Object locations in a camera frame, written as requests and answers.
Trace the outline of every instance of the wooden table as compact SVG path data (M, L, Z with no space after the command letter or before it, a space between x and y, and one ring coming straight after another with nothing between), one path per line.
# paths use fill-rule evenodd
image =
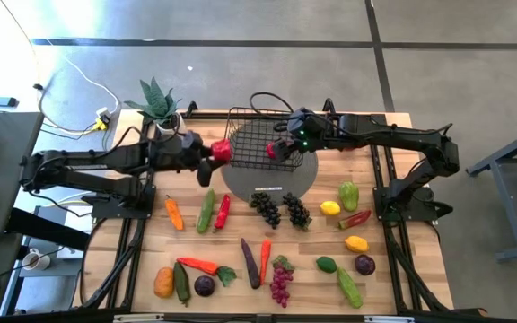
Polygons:
M124 110L119 118L115 141L130 126L141 126L142 118L133 110ZM389 124L411 127L407 113L387 113ZM186 119L190 130L198 132L206 144L223 139L226 120ZM124 144L132 144L138 135L129 134ZM382 165L385 165L384 151L379 149ZM339 231L336 218L320 213L319 205L326 200L337 200L337 188L345 180L352 180L360 188L358 209L372 209L372 188L375 186L370 158L370 149L352 152L319 151L319 172L310 190L302 196L302 201L311 210L312 223L308 232L298 231L292 227L288 215L283 214L277 230L272 230L263 218L247 202L232 197L231 212L225 228L213 233L212 229L200 235L195 230L196 219L203 197L208 188L201 188L196 174L183 171L160 172L155 175L157 198L153 217L147 222L145 239L136 281L133 312L203 312L203 313L286 313L286 314L389 314L395 313L390 272L386 254L386 245L381 224L375 214L363 225ZM406 175L412 165L418 161L416 152L393 149L394 161L399 176ZM388 174L384 171L385 184ZM230 193L221 176L221 171L213 174L210 188L215 190L218 209L224 194ZM164 207L164 196L172 196L179 204L185 230L176 231L172 226ZM344 218L350 213L342 212ZM89 298L99 287L106 274L111 270L118 244L121 220L108 220L97 231L89 248L85 265L85 295ZM422 276L438 300L452 308L451 295L444 270L443 258L434 230L425 223L408 223L408 234L414 257L416 271ZM357 235L367 239L370 251L367 253L376 261L376 272L362 276L354 270L356 254L345 247L344 239ZM271 257L282 254L297 267L294 281L289 284L291 294L286 309L271 299L268 284L272 281L272 267L267 272L267 282L258 290L250 288L246 265L241 252L240 238L249 244L260 266L260 245L264 239L273 242ZM337 275L321 272L315 264L319 256L329 256L339 266L346 268L354 278L358 290L363 296L364 306L355 310L346 301L337 285ZM178 257L193 257L211 260L219 265L235 269L238 278L229 286L223 287L215 278L215 294L202 298L195 294L192 287L195 279L202 275L192 268L187 268L192 299L188 307L177 300L176 295L161 300L153 294L153 280L159 268L173 266ZM401 273L404 299L411 306L406 276ZM127 281L127 269L123 272L118 291L118 304L122 300Z

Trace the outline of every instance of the wire basket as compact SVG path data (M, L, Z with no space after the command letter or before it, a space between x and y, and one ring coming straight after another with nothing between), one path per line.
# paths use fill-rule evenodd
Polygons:
M258 109L263 115L288 116L287 112ZM229 109L224 137L231 142L231 165L260 170L294 171L302 165L302 154L291 153L285 161L275 161L268 157L267 144L279 138L290 140L288 131L276 132L274 126L281 120L260 116L251 108L233 107Z

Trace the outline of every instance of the orange carrot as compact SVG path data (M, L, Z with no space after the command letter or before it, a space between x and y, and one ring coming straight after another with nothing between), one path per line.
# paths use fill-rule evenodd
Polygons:
M177 230L183 230L183 219L180 217L177 202L171 199L170 196L167 196L167 199L165 200L165 207L167 208L169 219L171 219L171 222L175 226L175 228L177 228Z
M177 258L177 261L185 266L193 267L210 275L216 275L216 270L219 268L214 262L194 258Z
M262 241L262 250L260 251L260 284L265 283L265 277L267 276L267 264L271 245L270 240Z

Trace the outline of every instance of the gray floor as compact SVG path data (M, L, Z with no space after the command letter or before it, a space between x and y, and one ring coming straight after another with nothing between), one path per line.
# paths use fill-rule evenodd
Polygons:
M8 0L31 38L371 40L363 0ZM517 43L514 0L374 0L383 41ZM255 91L272 91L294 106L320 109L331 97L340 110L384 111L370 48L37 47L44 108L65 126L83 128L111 97L86 83L61 55L122 100L141 100L138 80L156 76L173 87L181 108L246 105ZM451 136L465 169L517 136L517 50L384 50L394 107L415 127L453 122ZM34 110L35 64L21 33L0 5L0 95ZM263 101L262 104L274 104ZM37 149L89 149L101 134L74 142L41 134ZM456 307L483 307L517 319L517 261L494 254L514 246L489 173L461 172L432 183L437 199L455 207L441 219L444 261ZM53 197L68 195L61 189ZM29 209L36 201L21 196ZM48 288L33 288L45 285ZM26 283L20 307L54 310L51 290L69 282Z

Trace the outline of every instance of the succulent plant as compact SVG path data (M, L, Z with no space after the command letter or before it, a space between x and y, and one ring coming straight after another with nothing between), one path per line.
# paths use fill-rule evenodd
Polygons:
M126 100L125 103L133 109L140 109L139 113L144 117L154 119L154 122L158 124L170 120L171 116L177 111L177 103L180 101L173 100L171 97L172 89L169 90L167 95L164 95L154 78L151 80L151 85L143 80L140 80L140 82L147 104L138 104L131 100Z

